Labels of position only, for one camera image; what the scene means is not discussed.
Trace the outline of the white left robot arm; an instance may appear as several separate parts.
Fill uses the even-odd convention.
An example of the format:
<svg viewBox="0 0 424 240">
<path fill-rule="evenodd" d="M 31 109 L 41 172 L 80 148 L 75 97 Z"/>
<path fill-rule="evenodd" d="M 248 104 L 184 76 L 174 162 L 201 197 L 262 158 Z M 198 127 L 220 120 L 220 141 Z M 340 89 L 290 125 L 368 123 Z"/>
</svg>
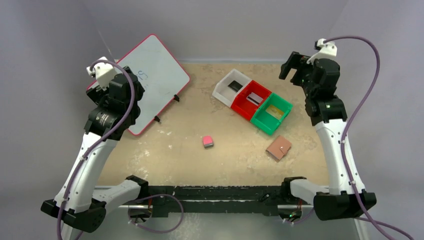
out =
<svg viewBox="0 0 424 240">
<path fill-rule="evenodd" d="M 95 186 L 110 154 L 123 133 L 136 123 L 141 110 L 138 101 L 144 88 L 128 66 L 107 65 L 106 87 L 89 89 L 87 95 L 96 104 L 84 126 L 79 153 L 59 193 L 45 200 L 41 211 L 56 218 L 60 240 L 69 239 L 73 230 L 91 233 L 98 229 L 106 215 L 120 204 L 146 203 L 146 182 L 136 176 L 96 195 Z"/>
</svg>

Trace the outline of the pink eraser block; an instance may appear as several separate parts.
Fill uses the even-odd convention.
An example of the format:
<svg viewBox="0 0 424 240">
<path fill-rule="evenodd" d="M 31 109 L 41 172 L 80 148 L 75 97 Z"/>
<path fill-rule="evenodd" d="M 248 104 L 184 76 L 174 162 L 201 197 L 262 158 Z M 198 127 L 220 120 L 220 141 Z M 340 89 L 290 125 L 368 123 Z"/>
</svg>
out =
<svg viewBox="0 0 424 240">
<path fill-rule="evenodd" d="M 214 146 L 213 138 L 210 135 L 203 136 L 202 143 L 205 149 L 208 149 Z"/>
</svg>

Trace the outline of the white plastic bin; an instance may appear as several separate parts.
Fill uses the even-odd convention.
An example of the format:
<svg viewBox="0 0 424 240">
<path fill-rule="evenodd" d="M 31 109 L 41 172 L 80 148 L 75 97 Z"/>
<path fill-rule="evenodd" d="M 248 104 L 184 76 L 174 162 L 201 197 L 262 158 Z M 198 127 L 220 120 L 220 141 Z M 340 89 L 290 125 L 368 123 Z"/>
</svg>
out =
<svg viewBox="0 0 424 240">
<path fill-rule="evenodd" d="M 234 68 L 215 85 L 212 96 L 230 108 L 236 96 L 251 81 L 250 77 Z"/>
</svg>

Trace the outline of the brown leather card holder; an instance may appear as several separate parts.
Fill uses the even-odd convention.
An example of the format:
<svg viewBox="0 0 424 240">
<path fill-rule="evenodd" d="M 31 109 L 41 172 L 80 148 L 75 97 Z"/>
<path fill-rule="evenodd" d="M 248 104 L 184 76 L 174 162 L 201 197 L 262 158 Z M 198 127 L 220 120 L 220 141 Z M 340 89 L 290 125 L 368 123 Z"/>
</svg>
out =
<svg viewBox="0 0 424 240">
<path fill-rule="evenodd" d="M 279 162 L 285 157 L 292 147 L 292 143 L 285 137 L 279 135 L 265 150 L 275 161 Z"/>
</svg>

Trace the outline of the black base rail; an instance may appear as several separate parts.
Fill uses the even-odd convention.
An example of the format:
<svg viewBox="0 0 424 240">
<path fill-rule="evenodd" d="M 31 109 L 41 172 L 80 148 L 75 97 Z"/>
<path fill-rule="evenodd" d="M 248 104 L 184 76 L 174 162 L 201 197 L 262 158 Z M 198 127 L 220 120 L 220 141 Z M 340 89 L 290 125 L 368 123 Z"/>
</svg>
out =
<svg viewBox="0 0 424 240">
<path fill-rule="evenodd" d="M 261 214 L 288 216 L 310 208 L 305 200 L 289 197 L 281 185 L 262 186 L 173 186 L 143 187 L 138 199 L 152 206 L 155 218 L 170 213 Z"/>
</svg>

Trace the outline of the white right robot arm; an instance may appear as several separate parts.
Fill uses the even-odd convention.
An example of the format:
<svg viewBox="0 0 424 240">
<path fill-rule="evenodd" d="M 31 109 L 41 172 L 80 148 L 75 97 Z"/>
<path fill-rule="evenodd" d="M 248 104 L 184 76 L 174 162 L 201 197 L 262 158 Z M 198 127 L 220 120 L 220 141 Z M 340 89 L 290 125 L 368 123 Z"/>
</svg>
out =
<svg viewBox="0 0 424 240">
<path fill-rule="evenodd" d="M 377 198 L 366 190 L 359 176 L 345 132 L 347 112 L 335 94 L 340 66 L 328 58 L 312 63 L 308 59 L 292 52 L 282 64 L 279 78 L 284 80 L 290 70 L 296 71 L 290 82 L 305 94 L 305 110 L 323 147 L 329 185 L 320 186 L 300 176 L 286 177 L 280 196 L 288 204 L 298 199 L 312 204 L 322 221 L 357 218 L 373 207 Z"/>
</svg>

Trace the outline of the gold card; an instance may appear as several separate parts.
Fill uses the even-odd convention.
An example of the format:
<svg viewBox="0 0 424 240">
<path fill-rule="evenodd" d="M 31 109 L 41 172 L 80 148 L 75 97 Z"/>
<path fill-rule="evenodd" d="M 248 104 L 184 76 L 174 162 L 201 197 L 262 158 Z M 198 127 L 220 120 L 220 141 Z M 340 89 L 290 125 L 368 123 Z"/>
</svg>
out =
<svg viewBox="0 0 424 240">
<path fill-rule="evenodd" d="M 281 109 L 272 104 L 267 107 L 266 112 L 277 120 L 281 120 L 285 114 Z"/>
</svg>

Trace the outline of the black card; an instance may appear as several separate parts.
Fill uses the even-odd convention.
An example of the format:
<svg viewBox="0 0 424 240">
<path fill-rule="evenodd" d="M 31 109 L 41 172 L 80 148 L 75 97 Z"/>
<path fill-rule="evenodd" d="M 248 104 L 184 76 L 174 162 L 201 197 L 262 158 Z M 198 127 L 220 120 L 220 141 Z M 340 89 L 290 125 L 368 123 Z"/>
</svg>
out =
<svg viewBox="0 0 424 240">
<path fill-rule="evenodd" d="M 233 80 L 228 84 L 228 87 L 234 92 L 238 92 L 243 87 L 243 85 L 237 82 L 236 80 Z"/>
</svg>

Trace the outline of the silver striped card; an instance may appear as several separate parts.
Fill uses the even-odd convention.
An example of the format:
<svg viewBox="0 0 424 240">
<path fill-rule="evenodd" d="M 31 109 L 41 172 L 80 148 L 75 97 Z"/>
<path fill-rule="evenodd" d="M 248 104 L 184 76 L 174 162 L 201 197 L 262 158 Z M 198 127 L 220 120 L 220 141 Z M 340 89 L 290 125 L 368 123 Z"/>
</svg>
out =
<svg viewBox="0 0 424 240">
<path fill-rule="evenodd" d="M 263 101 L 263 98 L 262 97 L 260 97 L 259 95 L 257 95 L 256 93 L 254 93 L 254 92 L 251 92 L 247 97 L 246 97 L 246 99 L 249 101 L 249 102 L 251 102 L 251 103 L 253 103 L 254 105 L 256 105 L 256 106 L 259 106 L 260 105 L 260 103 Z"/>
</svg>

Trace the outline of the red plastic bin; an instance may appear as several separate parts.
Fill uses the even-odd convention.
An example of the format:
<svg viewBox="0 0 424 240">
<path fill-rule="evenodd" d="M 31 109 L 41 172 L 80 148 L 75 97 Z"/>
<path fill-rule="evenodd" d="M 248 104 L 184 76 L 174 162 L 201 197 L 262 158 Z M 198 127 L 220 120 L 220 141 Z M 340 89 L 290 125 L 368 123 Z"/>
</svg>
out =
<svg viewBox="0 0 424 240">
<path fill-rule="evenodd" d="M 230 108 L 250 121 L 271 93 L 270 90 L 252 80 L 240 91 L 240 93 L 237 93 Z"/>
</svg>

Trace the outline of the pink framed whiteboard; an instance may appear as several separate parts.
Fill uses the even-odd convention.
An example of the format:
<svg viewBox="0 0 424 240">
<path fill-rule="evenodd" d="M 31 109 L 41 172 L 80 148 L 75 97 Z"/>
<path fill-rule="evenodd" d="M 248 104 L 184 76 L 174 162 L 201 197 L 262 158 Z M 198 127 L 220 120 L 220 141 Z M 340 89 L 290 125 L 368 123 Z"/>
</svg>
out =
<svg viewBox="0 0 424 240">
<path fill-rule="evenodd" d="M 107 58 L 101 57 L 97 63 L 101 62 L 107 63 Z M 180 91 L 190 82 L 189 75 L 155 34 L 142 40 L 117 65 L 130 67 L 144 88 L 144 93 L 137 102 L 140 114 L 130 112 L 122 125 L 109 136 L 113 140 L 119 140 L 125 130 L 140 135 L 153 121 L 159 122 L 159 113 L 172 100 L 179 101 Z M 116 126 L 124 114 L 97 106 L 88 115 L 84 130 L 103 136 Z"/>
</svg>

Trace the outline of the green plastic bin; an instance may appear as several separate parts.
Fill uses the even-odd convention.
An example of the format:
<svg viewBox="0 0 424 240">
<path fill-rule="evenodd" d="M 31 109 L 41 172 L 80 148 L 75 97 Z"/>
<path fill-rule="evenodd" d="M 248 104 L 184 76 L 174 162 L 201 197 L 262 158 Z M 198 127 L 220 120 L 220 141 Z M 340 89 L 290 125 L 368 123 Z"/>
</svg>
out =
<svg viewBox="0 0 424 240">
<path fill-rule="evenodd" d="M 293 105 L 275 93 L 257 109 L 250 122 L 268 135 L 272 135 L 291 112 Z"/>
</svg>

